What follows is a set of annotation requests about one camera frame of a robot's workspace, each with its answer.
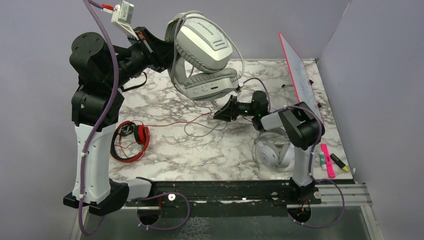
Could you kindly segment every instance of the pink-framed whiteboard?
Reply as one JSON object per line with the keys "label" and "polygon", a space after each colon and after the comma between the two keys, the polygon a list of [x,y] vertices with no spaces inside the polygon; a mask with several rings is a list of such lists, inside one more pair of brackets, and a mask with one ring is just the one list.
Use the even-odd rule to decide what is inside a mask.
{"label": "pink-framed whiteboard", "polygon": [[299,102],[305,102],[312,112],[322,121],[323,118],[321,116],[320,109],[318,108],[317,99],[315,98],[312,86],[309,82],[308,73],[302,58],[296,53],[281,32],[278,33],[278,35],[285,60],[287,61],[288,71],[290,72],[297,100]]}

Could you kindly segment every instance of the brand logo text on headphones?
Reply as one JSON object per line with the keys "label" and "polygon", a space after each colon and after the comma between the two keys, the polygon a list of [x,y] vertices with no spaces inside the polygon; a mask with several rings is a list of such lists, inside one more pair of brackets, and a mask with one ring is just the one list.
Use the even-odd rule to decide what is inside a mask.
{"label": "brand logo text on headphones", "polygon": [[203,29],[205,29],[208,33],[210,33],[210,35],[214,35],[214,33],[209,30],[207,27],[205,27],[205,25],[201,24],[200,22],[197,22],[197,24],[199,24]]}

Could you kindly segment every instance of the black and red headphones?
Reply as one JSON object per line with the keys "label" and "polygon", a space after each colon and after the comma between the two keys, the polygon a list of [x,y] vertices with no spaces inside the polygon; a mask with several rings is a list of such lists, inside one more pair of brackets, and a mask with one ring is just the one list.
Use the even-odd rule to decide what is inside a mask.
{"label": "black and red headphones", "polygon": [[[143,148],[140,153],[134,156],[130,156],[128,158],[120,157],[115,149],[115,141],[118,136],[119,136],[119,141],[121,141],[122,137],[126,137],[131,134],[134,134],[135,141],[139,145],[143,145]],[[112,143],[110,145],[110,155],[112,155],[112,157],[119,162],[132,163],[137,160],[140,160],[145,155],[146,149],[149,146],[149,142],[150,142],[150,131],[147,126],[144,126],[144,124],[137,125],[132,121],[124,121],[116,128],[115,132],[113,133]]]}

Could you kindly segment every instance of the gray wall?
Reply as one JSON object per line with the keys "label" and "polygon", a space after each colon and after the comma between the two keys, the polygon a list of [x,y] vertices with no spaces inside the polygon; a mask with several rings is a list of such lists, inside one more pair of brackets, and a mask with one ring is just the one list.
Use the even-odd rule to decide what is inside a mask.
{"label": "gray wall", "polygon": [[[134,3],[133,23],[158,36],[174,15],[198,9],[227,31],[246,58],[282,58],[279,31],[302,57],[316,58],[348,0]],[[128,45],[106,27],[115,44]],[[77,154],[71,122],[77,74],[68,58],[76,36],[99,30],[81,0],[3,0],[0,30],[0,236],[65,239],[76,211],[64,207],[62,197],[73,187]]]}
{"label": "gray wall", "polygon": [[424,1],[354,0],[318,62],[384,239],[423,239]]}

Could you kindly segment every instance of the marble surface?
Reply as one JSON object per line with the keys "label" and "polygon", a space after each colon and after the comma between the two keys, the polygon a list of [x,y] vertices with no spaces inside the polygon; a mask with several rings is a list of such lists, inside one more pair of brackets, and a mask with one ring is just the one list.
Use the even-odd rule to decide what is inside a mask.
{"label": "marble surface", "polygon": [[[313,92],[316,100],[322,104],[320,109],[325,125],[325,135],[322,142],[328,145],[330,153],[336,154],[347,165],[347,159],[336,123],[329,106],[327,95],[318,72],[317,65],[312,60],[305,60],[308,76],[313,80]],[[247,60],[245,72],[241,81],[250,77],[258,77],[264,81],[271,99],[271,110],[282,108],[286,104],[297,103],[296,94],[285,60]],[[241,69],[240,61],[231,61],[229,67],[237,71]],[[191,121],[209,110],[196,106],[194,102],[177,92],[172,86],[166,72],[148,71],[147,84],[136,90],[124,93],[125,101],[121,108],[119,122],[126,120],[143,121],[146,125],[167,125],[174,122]],[[126,87],[143,82],[143,77],[133,79]],[[282,85],[286,84],[285,94]],[[256,80],[246,83],[241,95],[241,102],[250,102],[253,91],[263,90]],[[224,105],[228,96],[217,100],[219,106]],[[197,104],[217,110],[211,102]],[[201,116],[195,122],[210,127],[217,124],[216,120],[207,123],[207,115]],[[188,136],[184,132],[185,124],[171,126],[151,126],[150,145],[145,156],[133,163],[121,163],[110,158],[109,176],[113,179],[126,180],[144,177],[157,181],[214,181],[214,180],[288,180],[293,174],[294,162],[287,168],[269,168],[259,163],[259,168],[252,158],[252,144],[258,132],[252,124],[241,116],[237,121],[229,122],[227,128],[215,130],[205,137]],[[187,131],[192,135],[203,135],[209,129],[199,125],[188,125]],[[122,146],[134,141],[127,137]],[[125,149],[128,156],[140,151],[140,146],[132,144]],[[333,164],[336,179],[352,179]],[[321,170],[319,160],[313,163],[315,178],[326,178],[327,172]]]}

